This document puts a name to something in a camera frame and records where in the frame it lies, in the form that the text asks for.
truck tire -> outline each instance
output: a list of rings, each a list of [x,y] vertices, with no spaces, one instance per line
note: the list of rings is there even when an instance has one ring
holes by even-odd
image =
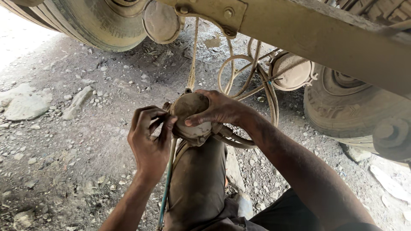
[[[375,126],[391,116],[411,118],[411,101],[323,67],[318,80],[305,88],[304,111],[321,134],[377,153]]]
[[[0,0],[0,5],[27,21],[38,24],[47,29],[57,31],[57,29],[55,29],[53,26],[48,24],[42,18],[38,17],[29,7],[17,5],[10,0]]]
[[[77,41],[105,51],[130,50],[146,37],[141,12],[135,16],[121,16],[107,1],[112,3],[113,0],[45,0],[30,9]],[[134,2],[142,8],[145,0]]]

person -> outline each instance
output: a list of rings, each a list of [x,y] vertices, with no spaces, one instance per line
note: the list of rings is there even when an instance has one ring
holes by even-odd
[[[201,147],[191,147],[183,153],[173,171],[165,230],[381,230],[333,169],[257,111],[217,91],[196,93],[205,95],[210,106],[188,117],[186,126],[211,121],[241,127],[291,188],[250,220],[238,217],[238,204],[224,199],[225,144],[209,138]],[[165,171],[176,121],[176,117],[156,106],[135,111],[127,140],[138,171],[100,231],[137,230],[151,191]],[[160,123],[161,133],[153,138],[150,135]]]

metal bracket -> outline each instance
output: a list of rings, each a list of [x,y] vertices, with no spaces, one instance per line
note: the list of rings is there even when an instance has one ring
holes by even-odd
[[[247,6],[240,0],[177,0],[174,8],[179,16],[200,17],[213,22],[224,36],[234,39]]]

dirt ground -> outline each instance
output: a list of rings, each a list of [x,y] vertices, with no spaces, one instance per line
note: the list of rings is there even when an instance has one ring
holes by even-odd
[[[57,109],[69,105],[63,96],[74,96],[87,85],[103,94],[93,95],[74,120],[65,121],[50,112],[32,121],[12,123],[13,127],[0,131],[0,193],[9,192],[2,198],[0,230],[14,230],[14,216],[28,210],[34,212],[35,218],[27,230],[97,230],[136,172],[126,140],[134,109],[172,102],[185,90],[191,64],[193,20],[187,20],[188,26],[178,38],[180,44],[158,45],[147,38],[130,51],[112,53],[88,47],[62,34],[33,33],[39,26],[21,22],[17,16],[0,10],[5,13],[4,18],[19,22],[14,27],[0,25],[3,65],[0,92],[22,83],[38,90],[50,88],[51,105]],[[16,33],[23,28],[30,29]],[[195,88],[217,90],[218,69],[229,57],[227,42],[211,23],[201,21],[199,28]],[[35,48],[21,51],[18,42],[9,36],[33,36],[41,42]],[[242,35],[234,39],[235,53],[245,54],[247,42],[248,38]],[[263,47],[264,51],[270,49],[269,45]],[[238,67],[244,64],[237,62]],[[227,67],[224,81],[229,73]],[[246,74],[239,76],[232,92],[237,92],[245,79]],[[83,80],[98,82],[88,84]],[[250,89],[259,84],[258,80],[253,81]],[[404,211],[411,210],[411,205],[391,196],[369,171],[371,164],[379,167],[411,193],[409,168],[375,155],[360,164],[350,160],[338,142],[317,133],[307,123],[303,92],[304,89],[277,91],[279,129],[335,169],[379,227],[387,231],[411,230],[410,221],[403,216]],[[259,102],[260,96],[265,96],[263,91],[244,103],[269,119],[267,101]],[[93,106],[91,101],[95,99],[105,103],[101,107]],[[30,129],[32,125],[39,125],[39,129]],[[246,137],[243,131],[237,133]],[[19,153],[23,156],[17,160],[15,154]],[[277,193],[280,196],[290,187],[260,152],[236,149],[236,157],[254,207],[258,203],[268,206]],[[256,163],[250,165],[251,159],[256,159]],[[155,229],[164,181],[163,177],[154,189],[139,230]],[[235,190],[228,186],[226,193],[230,195]]]

leg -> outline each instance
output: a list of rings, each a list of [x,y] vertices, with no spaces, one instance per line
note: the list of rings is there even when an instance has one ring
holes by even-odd
[[[268,208],[250,219],[268,230],[322,230],[318,218],[300,200],[293,189],[287,190]]]
[[[226,153],[222,142],[209,138],[181,156],[171,177],[166,230],[191,230],[220,214],[224,208]]]

